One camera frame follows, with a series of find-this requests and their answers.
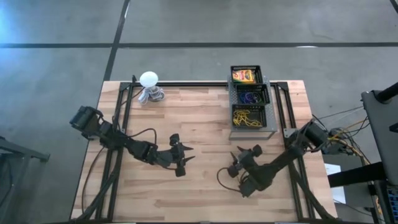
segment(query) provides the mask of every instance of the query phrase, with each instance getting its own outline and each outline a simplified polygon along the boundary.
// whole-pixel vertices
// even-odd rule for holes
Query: wooden tabletop
[[[312,117],[304,82],[301,80],[287,82],[296,123],[301,128]],[[111,121],[114,114],[119,84],[120,82],[104,82],[101,91],[98,109],[103,112],[107,121]],[[222,167],[228,167],[232,162],[229,152],[239,153],[236,146],[248,149],[259,144],[264,153],[255,158],[258,164],[272,161],[285,150],[276,105],[274,108],[279,130],[270,140],[229,141],[229,103],[225,87],[165,87],[164,91],[166,99],[158,103],[148,102],[146,105],[140,105],[137,98],[133,99],[127,134],[132,135],[146,128],[155,128],[159,150],[166,150],[170,149],[170,135],[179,133],[181,142],[194,148],[193,151],[188,151],[186,156],[196,156],[196,158],[187,164],[186,176],[177,178],[174,171],[137,161],[125,150],[114,221],[291,222],[297,220],[286,167],[276,175],[269,188],[262,192],[254,192],[249,198],[242,198],[239,193],[222,188],[216,179],[216,172]],[[154,135],[152,132],[147,132],[135,139],[153,142]],[[88,169],[100,149],[98,141],[92,141],[88,145],[72,218],[81,214],[81,190]],[[85,207],[99,191],[105,151],[100,155],[88,181]],[[304,155],[304,161],[311,190],[326,210],[336,217],[321,153],[308,153]],[[220,181],[231,188],[238,188],[237,178],[230,178],[227,172],[220,174]],[[108,200],[109,197],[103,209],[104,216],[108,209]]]

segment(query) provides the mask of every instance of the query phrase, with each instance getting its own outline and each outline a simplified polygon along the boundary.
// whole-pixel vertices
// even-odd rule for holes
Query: white paper
[[[328,175],[341,172],[339,165],[325,164],[325,168],[326,168],[326,173]],[[333,187],[331,189],[331,194],[333,195],[334,200],[341,202],[341,203],[346,203],[346,197],[344,195],[343,187]]]

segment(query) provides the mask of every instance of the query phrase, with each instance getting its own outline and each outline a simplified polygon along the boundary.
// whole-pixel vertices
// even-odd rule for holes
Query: black basket
[[[238,70],[254,70],[254,80],[256,83],[245,83],[245,85],[257,85],[257,84],[262,84],[262,73],[260,66],[258,65],[239,65],[239,66],[231,66],[231,80],[235,84],[243,84],[241,82],[234,82],[233,79],[233,71],[238,71]]]
[[[261,126],[247,126],[245,122],[241,122],[240,125],[234,123],[234,113],[235,111],[248,110],[248,119],[257,120],[261,123]],[[266,121],[266,107],[261,105],[242,105],[233,104],[232,105],[232,125],[235,128],[250,128],[250,129],[260,129],[267,126]]]
[[[268,88],[266,84],[252,84],[252,85],[238,84],[236,85],[236,93],[238,94],[238,102],[240,104],[249,104],[249,105],[269,104]],[[244,100],[242,100],[241,97],[242,93],[257,93],[261,98],[261,102],[259,103],[245,102]]]

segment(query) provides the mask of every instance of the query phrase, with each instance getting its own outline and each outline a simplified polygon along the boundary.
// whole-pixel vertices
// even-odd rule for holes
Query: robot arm
[[[321,133],[319,127],[310,121],[302,129],[295,131],[287,139],[288,147],[286,151],[271,163],[263,165],[258,165],[254,160],[254,157],[258,157],[262,154],[262,149],[259,145],[254,146],[253,149],[242,149],[238,146],[241,153],[238,157],[231,153],[233,163],[228,167],[228,174],[234,178],[239,174],[239,170],[241,169],[244,169],[248,173],[239,183],[239,191],[243,197],[250,196],[255,190],[265,190],[272,184],[272,180],[276,176],[276,173],[295,159],[302,157],[308,151],[307,148],[310,147],[311,143],[316,147],[322,145],[322,141],[325,138],[327,139],[327,136],[325,137]],[[302,188],[306,197],[313,203],[314,208],[320,216],[326,219],[335,219],[322,207],[311,190],[301,179],[296,169],[293,170],[291,175]]]
[[[89,106],[81,106],[77,114],[72,118],[70,124],[73,128],[81,131],[81,135],[87,139],[91,136],[98,136],[99,142],[110,150],[125,147],[135,159],[151,164],[168,168],[175,163],[175,175],[185,175],[185,164],[194,157],[185,158],[184,151],[192,150],[180,143],[178,134],[170,137],[171,149],[158,151],[156,144],[147,141],[137,141],[130,138],[120,130],[113,128],[113,124],[103,119],[103,114]]]

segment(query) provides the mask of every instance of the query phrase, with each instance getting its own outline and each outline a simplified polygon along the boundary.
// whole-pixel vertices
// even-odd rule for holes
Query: white object
[[[325,164],[325,168],[326,168],[326,173],[328,175],[341,172],[341,168],[339,165]],[[344,187],[333,187],[331,189],[331,194],[332,194],[334,200],[341,202],[341,203],[346,203]]]
[[[145,72],[139,77],[139,82],[144,87],[141,96],[138,98],[140,104],[144,105],[148,100],[153,102],[164,100],[163,89],[156,86],[157,81],[159,81],[159,78],[154,72]]]
[[[139,83],[146,88],[155,86],[157,81],[159,81],[159,78],[154,72],[144,72],[139,77]]]

